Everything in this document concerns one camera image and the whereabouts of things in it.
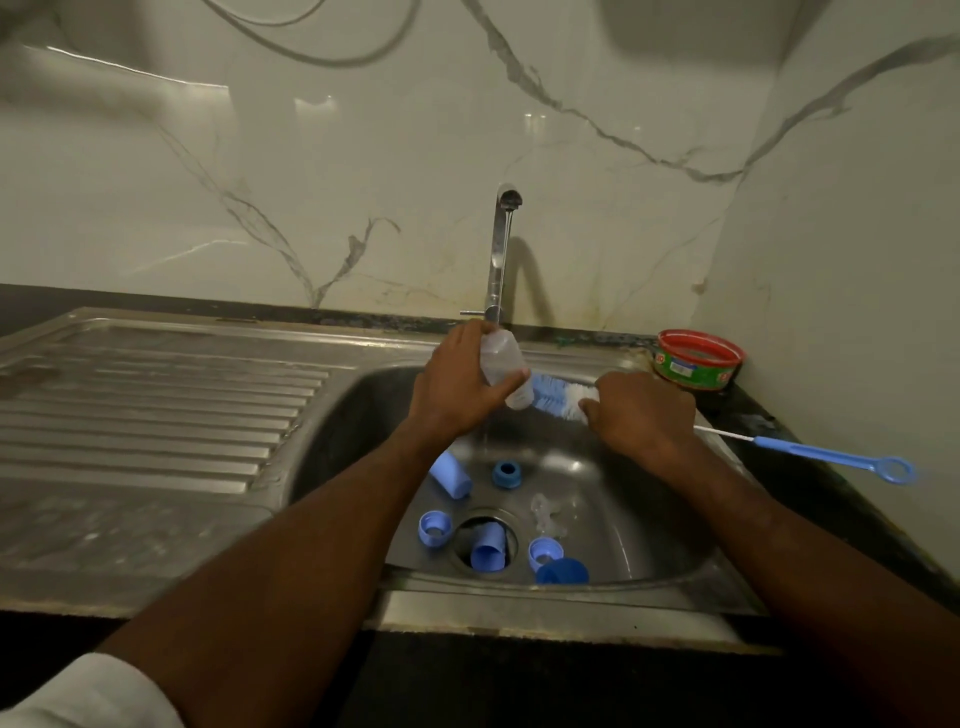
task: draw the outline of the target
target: clear plastic bottle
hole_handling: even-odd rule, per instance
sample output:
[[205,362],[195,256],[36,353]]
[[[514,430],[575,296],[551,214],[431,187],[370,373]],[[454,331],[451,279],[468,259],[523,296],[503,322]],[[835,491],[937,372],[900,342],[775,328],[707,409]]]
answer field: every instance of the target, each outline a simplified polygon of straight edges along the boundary
[[[526,368],[520,346],[507,329],[498,328],[481,339],[480,369],[491,385],[500,383],[511,372]],[[530,379],[507,398],[507,406],[511,409],[525,409],[533,403],[534,387]]]

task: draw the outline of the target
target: forearm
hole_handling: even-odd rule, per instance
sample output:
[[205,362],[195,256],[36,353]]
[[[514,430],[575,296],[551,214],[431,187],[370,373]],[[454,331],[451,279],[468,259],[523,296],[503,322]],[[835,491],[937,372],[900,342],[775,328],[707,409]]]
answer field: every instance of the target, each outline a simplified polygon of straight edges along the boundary
[[396,526],[442,450],[402,425],[101,651],[151,677],[188,725],[304,719],[366,615]]
[[706,446],[672,484],[769,609],[877,701],[918,723],[951,715],[960,618],[753,487]]

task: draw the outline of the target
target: drain hole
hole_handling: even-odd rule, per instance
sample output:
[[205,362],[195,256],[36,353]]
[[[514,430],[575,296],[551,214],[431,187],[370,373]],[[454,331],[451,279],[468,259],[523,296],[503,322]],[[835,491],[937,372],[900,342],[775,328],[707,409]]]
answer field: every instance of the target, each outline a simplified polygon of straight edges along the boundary
[[464,521],[453,534],[453,552],[457,554],[458,559],[460,559],[467,567],[472,569],[472,566],[470,565],[470,554],[473,552],[474,543],[476,543],[477,529],[481,528],[486,523],[499,523],[501,526],[503,526],[503,530],[507,534],[507,552],[504,554],[506,556],[506,564],[504,565],[504,569],[506,569],[516,558],[516,534],[509,525],[500,519],[495,519],[491,516],[474,516],[473,518]]

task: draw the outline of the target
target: white marble wall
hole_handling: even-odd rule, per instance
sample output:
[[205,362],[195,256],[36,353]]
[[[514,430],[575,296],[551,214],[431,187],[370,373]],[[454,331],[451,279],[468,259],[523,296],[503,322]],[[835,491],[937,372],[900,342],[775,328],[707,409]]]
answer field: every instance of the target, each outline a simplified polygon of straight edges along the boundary
[[913,461],[910,488],[838,470],[960,576],[960,3],[807,23],[693,324],[746,350],[740,384],[805,442]]
[[451,317],[513,182],[515,321],[688,324],[797,8],[327,0],[284,56],[65,0],[0,49],[0,281]]

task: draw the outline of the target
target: countertop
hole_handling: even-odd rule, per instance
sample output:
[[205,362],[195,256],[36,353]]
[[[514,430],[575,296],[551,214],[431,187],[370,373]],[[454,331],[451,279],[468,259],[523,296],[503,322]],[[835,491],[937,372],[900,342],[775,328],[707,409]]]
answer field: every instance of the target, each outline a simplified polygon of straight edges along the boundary
[[[287,321],[443,332],[455,322],[247,303],[224,303],[74,289],[0,285],[0,335],[81,306],[229,319]],[[649,347],[634,334],[516,327],[521,340],[558,346]],[[698,397],[720,428],[790,437],[776,418],[735,385]],[[956,586],[886,522],[846,481],[820,465],[731,443],[770,494],[960,613]],[[121,622],[0,613],[5,670],[0,706],[38,687]],[[616,644],[552,643],[484,636],[363,632],[315,718],[317,725],[455,719],[582,725],[769,725],[831,717],[869,724],[864,708],[773,619],[742,620],[782,656],[735,655]]]

